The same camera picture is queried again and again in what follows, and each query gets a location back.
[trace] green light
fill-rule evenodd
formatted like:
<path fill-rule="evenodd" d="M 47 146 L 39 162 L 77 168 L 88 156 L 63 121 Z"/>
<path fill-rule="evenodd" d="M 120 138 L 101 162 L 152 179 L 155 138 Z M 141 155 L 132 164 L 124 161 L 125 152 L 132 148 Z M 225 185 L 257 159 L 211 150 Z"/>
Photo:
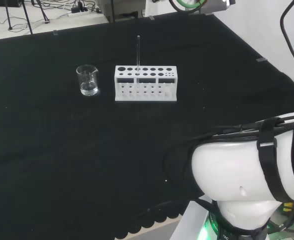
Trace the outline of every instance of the green light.
<path fill-rule="evenodd" d="M 207 236 L 208 236 L 207 230 L 205 226 L 203 226 L 203 228 L 200 230 L 197 240 L 207 240 Z"/>

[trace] cable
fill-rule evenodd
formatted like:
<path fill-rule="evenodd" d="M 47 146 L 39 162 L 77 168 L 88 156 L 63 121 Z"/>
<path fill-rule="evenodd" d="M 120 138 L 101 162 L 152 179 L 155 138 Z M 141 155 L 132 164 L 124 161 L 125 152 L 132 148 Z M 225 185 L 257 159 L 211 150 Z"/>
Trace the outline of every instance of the cable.
<path fill-rule="evenodd" d="M 280 18 L 280 29 L 282 31 L 282 34 L 286 40 L 286 43 L 289 47 L 289 50 L 294 58 L 294 49 L 293 49 L 293 46 L 291 44 L 291 41 L 289 40 L 289 37 L 286 33 L 286 30 L 285 30 L 285 27 L 284 27 L 284 19 L 285 19 L 285 16 L 287 15 L 287 13 L 290 11 L 290 9 L 292 9 L 292 7 L 294 6 L 294 0 L 292 0 L 292 2 L 288 5 L 288 7 L 285 9 L 285 11 L 283 12 L 283 14 L 281 15 L 281 18 Z"/>
<path fill-rule="evenodd" d="M 183 13 L 183 14 L 192 14 L 194 12 L 197 12 L 198 10 L 200 10 L 203 5 L 207 2 L 207 0 L 205 0 L 202 4 L 200 4 L 199 6 L 197 6 L 196 8 L 192 9 L 192 10 L 181 10 L 179 7 L 177 7 L 175 5 L 175 3 L 173 2 L 173 0 L 169 0 L 171 6 L 179 13 Z"/>
<path fill-rule="evenodd" d="M 197 8 L 197 7 L 201 6 L 202 4 L 204 4 L 204 0 L 199 0 L 198 2 L 196 2 L 194 4 L 185 3 L 183 0 L 177 0 L 177 2 L 187 9 L 194 9 L 194 8 Z"/>

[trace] black tablecloth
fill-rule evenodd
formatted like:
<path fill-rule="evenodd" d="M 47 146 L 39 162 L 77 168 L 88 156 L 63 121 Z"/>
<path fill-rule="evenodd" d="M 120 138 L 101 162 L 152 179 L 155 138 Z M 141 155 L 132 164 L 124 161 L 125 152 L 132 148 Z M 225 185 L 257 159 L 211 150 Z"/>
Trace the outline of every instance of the black tablecloth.
<path fill-rule="evenodd" d="M 115 102 L 137 35 L 141 65 L 177 66 L 177 102 Z M 111 240 L 183 213 L 187 197 L 164 181 L 169 146 L 294 112 L 294 82 L 258 58 L 204 15 L 0 40 L 0 240 Z M 80 93 L 83 64 L 99 69 L 94 97 Z"/>

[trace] power strip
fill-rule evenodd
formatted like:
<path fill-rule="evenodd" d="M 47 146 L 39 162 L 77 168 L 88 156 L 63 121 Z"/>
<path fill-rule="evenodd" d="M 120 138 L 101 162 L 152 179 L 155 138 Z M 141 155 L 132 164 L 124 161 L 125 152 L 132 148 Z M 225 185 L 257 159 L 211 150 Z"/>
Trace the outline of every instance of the power strip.
<path fill-rule="evenodd" d="M 68 13 L 68 17 L 73 18 L 73 17 L 79 17 L 82 15 L 87 15 L 90 14 L 92 11 L 80 11 L 80 12 L 75 12 L 75 13 Z"/>

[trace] white floor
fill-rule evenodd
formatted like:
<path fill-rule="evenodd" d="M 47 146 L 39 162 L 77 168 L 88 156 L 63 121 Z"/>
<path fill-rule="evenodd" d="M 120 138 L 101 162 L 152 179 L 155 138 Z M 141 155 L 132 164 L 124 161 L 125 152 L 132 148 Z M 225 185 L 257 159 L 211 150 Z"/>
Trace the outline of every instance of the white floor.
<path fill-rule="evenodd" d="M 44 10 L 45 14 L 50 19 L 50 23 L 45 24 L 40 8 L 34 7 L 31 2 L 25 2 L 25 5 L 33 29 L 32 32 L 34 34 L 108 23 L 106 17 L 102 13 L 92 12 L 87 15 L 68 17 L 67 13 L 70 13 L 71 11 L 53 8 Z M 10 17 L 26 18 L 23 6 L 9 7 L 8 11 Z M 6 9 L 5 7 L 0 7 L 0 22 L 3 23 L 6 19 Z M 30 34 L 29 28 L 26 24 L 27 22 L 24 19 L 10 18 L 11 26 L 23 24 L 13 27 L 12 31 L 15 32 L 8 31 L 8 21 L 5 21 L 4 24 L 0 24 L 0 39 Z"/>

